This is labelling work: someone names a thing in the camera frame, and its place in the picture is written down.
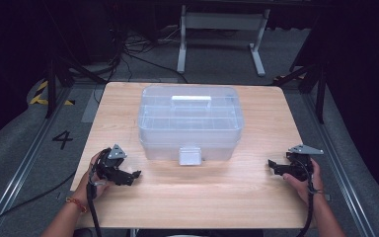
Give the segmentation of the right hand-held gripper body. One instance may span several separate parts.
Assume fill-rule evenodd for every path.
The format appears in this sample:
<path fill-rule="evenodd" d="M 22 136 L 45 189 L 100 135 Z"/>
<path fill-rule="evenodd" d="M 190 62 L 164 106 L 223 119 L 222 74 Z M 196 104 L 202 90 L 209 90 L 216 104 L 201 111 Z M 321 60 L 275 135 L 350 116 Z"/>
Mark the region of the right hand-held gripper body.
<path fill-rule="evenodd" d="M 289 148 L 286 152 L 286 158 L 290 161 L 289 173 L 301 182 L 308 180 L 314 173 L 311 156 L 323 154 L 324 151 L 322 149 L 304 144 Z"/>

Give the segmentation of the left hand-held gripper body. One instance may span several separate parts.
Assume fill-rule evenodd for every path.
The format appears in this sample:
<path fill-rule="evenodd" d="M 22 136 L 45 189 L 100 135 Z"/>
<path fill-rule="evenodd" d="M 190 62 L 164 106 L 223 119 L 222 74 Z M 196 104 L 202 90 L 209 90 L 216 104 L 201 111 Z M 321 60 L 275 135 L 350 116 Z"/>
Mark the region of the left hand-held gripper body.
<path fill-rule="evenodd" d="M 120 186 L 121 179 L 131 179 L 130 173 L 121 171 L 119 168 L 126 157 L 126 153 L 118 144 L 104 149 L 95 163 L 98 177 L 114 182 L 118 186 Z"/>

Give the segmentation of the clear plastic storage box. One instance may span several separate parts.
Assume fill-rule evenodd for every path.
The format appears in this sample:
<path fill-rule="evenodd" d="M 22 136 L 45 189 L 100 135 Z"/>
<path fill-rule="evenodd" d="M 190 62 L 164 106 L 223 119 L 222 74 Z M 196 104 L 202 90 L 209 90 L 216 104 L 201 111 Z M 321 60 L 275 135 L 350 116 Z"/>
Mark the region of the clear plastic storage box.
<path fill-rule="evenodd" d="M 139 139 L 150 160 L 226 161 L 244 125 L 239 95 L 229 86 L 148 86 L 141 93 Z"/>

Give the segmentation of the person's right hand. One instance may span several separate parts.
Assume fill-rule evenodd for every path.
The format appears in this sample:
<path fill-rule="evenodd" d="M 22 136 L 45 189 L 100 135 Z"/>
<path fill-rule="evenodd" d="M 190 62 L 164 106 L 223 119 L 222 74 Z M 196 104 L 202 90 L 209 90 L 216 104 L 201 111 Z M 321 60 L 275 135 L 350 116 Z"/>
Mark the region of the person's right hand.
<path fill-rule="evenodd" d="M 314 191 L 314 198 L 325 198 L 324 183 L 321 178 L 320 166 L 314 159 L 311 159 L 311 162 L 314 170 L 313 175 L 311 176 L 311 185 L 309 185 L 307 181 L 300 182 L 290 174 L 285 173 L 282 175 L 283 180 L 297 192 L 306 205 L 309 205 L 309 195 L 311 194 L 311 191 Z"/>

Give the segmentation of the black tripod stand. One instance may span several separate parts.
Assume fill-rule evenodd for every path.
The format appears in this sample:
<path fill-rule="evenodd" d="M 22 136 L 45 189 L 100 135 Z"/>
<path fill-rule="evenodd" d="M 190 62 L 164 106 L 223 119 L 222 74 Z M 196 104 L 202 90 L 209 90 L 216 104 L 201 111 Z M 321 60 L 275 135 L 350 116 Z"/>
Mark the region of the black tripod stand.
<path fill-rule="evenodd" d="M 323 64 L 312 64 L 296 69 L 285 76 L 277 76 L 272 81 L 272 86 L 280 87 L 294 79 L 303 76 L 298 85 L 298 90 L 302 94 L 309 94 L 314 87 L 317 87 L 315 114 L 319 123 L 324 122 L 323 110 L 326 92 L 327 75 Z"/>
<path fill-rule="evenodd" d="M 63 87 L 71 87 L 74 84 L 72 73 L 70 69 L 73 68 L 81 75 L 91 79 L 100 85 L 105 85 L 108 83 L 97 74 L 89 71 L 84 66 L 73 62 L 72 60 L 66 59 L 64 57 L 55 55 L 52 56 L 47 62 L 47 113 L 46 118 L 49 119 L 57 108 L 56 103 L 56 80 L 59 80 Z"/>

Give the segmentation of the yellow black hazard tape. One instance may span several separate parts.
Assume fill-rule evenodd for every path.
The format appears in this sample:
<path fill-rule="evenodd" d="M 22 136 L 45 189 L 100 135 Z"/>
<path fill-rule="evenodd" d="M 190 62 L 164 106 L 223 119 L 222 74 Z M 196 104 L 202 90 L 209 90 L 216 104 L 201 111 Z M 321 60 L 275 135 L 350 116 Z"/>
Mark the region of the yellow black hazard tape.
<path fill-rule="evenodd" d="M 41 95 L 44 92 L 44 90 L 46 89 L 47 85 L 48 85 L 48 82 L 46 80 L 43 80 L 39 84 L 39 86 L 38 86 L 38 88 L 37 88 L 37 90 L 36 90 L 33 98 L 30 101 L 31 105 L 33 105 L 33 104 L 47 105 L 48 104 L 48 99 L 43 99 L 41 97 Z M 76 104 L 75 100 L 66 100 L 64 102 L 65 106 L 74 106 L 75 104 Z"/>

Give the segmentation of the grey metal stand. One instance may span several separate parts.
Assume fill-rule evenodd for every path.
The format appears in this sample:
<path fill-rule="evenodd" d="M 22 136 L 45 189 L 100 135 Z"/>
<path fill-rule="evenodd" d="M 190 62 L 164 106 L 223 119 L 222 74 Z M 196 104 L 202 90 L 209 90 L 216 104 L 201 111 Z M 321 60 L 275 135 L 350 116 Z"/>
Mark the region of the grey metal stand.
<path fill-rule="evenodd" d="M 257 74 L 265 76 L 265 68 L 259 53 L 259 48 L 265 33 L 270 9 L 259 14 L 230 14 L 230 13 L 199 13 L 189 12 L 186 5 L 182 6 L 180 19 L 180 49 L 177 62 L 177 71 L 184 73 L 187 57 L 187 29 L 192 30 L 232 30 L 255 31 L 256 40 L 249 44 L 249 50 L 254 61 Z"/>

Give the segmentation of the grey metal floor rail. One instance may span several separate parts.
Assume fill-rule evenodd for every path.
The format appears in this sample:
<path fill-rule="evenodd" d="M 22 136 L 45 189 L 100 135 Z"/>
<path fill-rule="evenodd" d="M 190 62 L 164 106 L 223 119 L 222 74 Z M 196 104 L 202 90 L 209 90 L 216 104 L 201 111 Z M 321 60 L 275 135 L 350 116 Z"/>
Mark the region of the grey metal floor rail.
<path fill-rule="evenodd" d="M 0 218 L 10 210 L 32 169 L 44 137 L 70 89 L 61 89 L 49 118 L 47 107 L 29 106 L 0 131 Z"/>
<path fill-rule="evenodd" d="M 337 183 L 340 186 L 341 193 L 345 199 L 349 212 L 357 226 L 358 232 L 361 237 L 374 237 L 375 232 L 368 220 L 365 211 L 362 208 L 361 202 L 356 194 L 355 188 L 352 186 L 347 173 L 341 163 L 341 159 L 333 145 L 329 132 L 326 126 L 320 123 L 315 113 L 315 104 L 312 96 L 309 94 L 303 94 L 301 96 L 303 103 L 308 111 L 308 114 L 312 117 L 313 125 L 321 137 L 324 144 L 324 151 L 328 157 L 328 162 L 336 177 Z"/>

